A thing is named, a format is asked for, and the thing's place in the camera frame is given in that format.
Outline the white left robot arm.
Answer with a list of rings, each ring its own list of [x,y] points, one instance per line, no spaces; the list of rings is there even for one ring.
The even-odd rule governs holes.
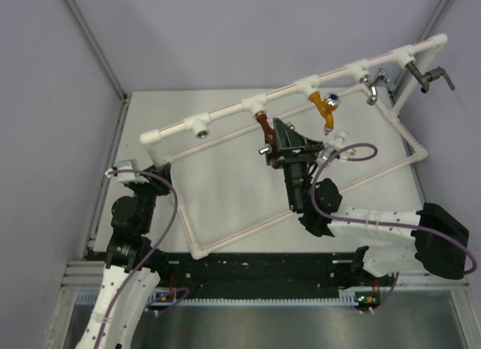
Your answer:
[[[101,288],[78,348],[129,348],[155,286],[170,279],[166,253],[147,237],[156,201],[172,193],[171,164],[140,170],[134,160],[109,168],[107,178],[116,178],[130,189],[112,205],[113,229],[107,245]]]

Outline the brown faucet chrome knob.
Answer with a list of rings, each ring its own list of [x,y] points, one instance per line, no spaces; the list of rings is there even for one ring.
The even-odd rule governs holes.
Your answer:
[[[264,111],[255,115],[256,122],[261,126],[265,138],[266,153],[273,153],[276,148],[275,131],[268,122],[268,116]]]

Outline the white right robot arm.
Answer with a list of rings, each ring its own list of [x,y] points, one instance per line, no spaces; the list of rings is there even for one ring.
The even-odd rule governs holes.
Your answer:
[[[351,277],[366,286],[376,278],[399,272],[423,272],[460,280],[476,271],[468,250],[468,229],[441,206],[426,202],[418,211],[375,211],[343,205],[343,197],[330,178],[321,179],[332,161],[351,161],[347,151],[369,148],[370,143],[341,147],[308,138],[279,118],[260,119],[265,146],[259,151],[266,163],[283,171],[290,211],[316,237],[356,237],[379,242],[355,251]]]

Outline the white pipe frame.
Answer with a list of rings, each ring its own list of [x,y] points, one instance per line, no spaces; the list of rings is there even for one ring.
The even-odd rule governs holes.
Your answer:
[[[150,156],[154,166],[159,167],[165,162],[173,162],[176,159],[234,139],[252,131],[252,128],[246,127],[236,132],[228,133],[206,144],[200,144],[197,147],[189,148],[182,153],[176,153],[166,158],[161,158],[155,152],[155,146],[163,139],[186,131],[191,131],[196,138],[203,139],[208,135],[211,123],[240,112],[249,112],[264,133],[266,150],[263,154],[266,157],[267,164],[273,168],[284,168],[293,176],[289,179],[287,185],[288,197],[290,207],[297,208],[297,197],[301,192],[301,186],[307,182],[308,163],[317,162],[320,158],[327,157],[330,153],[339,153],[342,146],[336,141],[326,144],[320,141],[308,140],[296,132],[293,127],[283,122],[281,117],[268,118],[267,104],[294,94],[302,94],[308,101],[305,106],[307,108],[315,107],[325,121],[324,133],[328,135],[334,130],[333,113],[339,105],[340,98],[352,93],[363,92],[367,96],[367,104],[377,107],[385,117],[386,122],[390,123],[407,142],[413,150],[413,154],[400,162],[346,186],[347,190],[353,190],[377,178],[389,175],[400,168],[421,162],[428,157],[428,151],[401,123],[399,114],[416,85],[420,85],[422,92],[426,93],[432,81],[447,76],[446,71],[441,67],[432,70],[427,69],[447,41],[448,38],[445,34],[438,34],[424,41],[396,48],[371,59],[352,62],[337,70],[324,74],[314,74],[268,93],[250,96],[233,105],[187,117],[162,129],[144,132],[140,136],[140,143]],[[375,78],[370,78],[369,70],[372,67],[380,67],[382,64],[390,62],[398,64],[402,69],[408,71],[412,77],[401,92],[393,108],[387,109],[377,98],[376,85],[380,81],[386,83],[389,79],[384,71],[379,71]]]

